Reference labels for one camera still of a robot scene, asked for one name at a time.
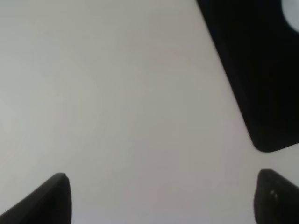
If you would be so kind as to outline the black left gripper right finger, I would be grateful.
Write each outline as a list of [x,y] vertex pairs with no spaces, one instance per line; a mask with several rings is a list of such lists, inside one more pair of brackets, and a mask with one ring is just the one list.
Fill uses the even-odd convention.
[[254,195],[254,215],[258,224],[297,224],[298,186],[272,169],[260,170]]

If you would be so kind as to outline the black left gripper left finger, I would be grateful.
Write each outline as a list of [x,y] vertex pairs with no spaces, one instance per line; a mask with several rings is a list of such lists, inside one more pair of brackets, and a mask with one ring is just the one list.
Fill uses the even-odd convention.
[[0,216],[2,224],[70,224],[71,219],[71,185],[65,173],[54,174]]

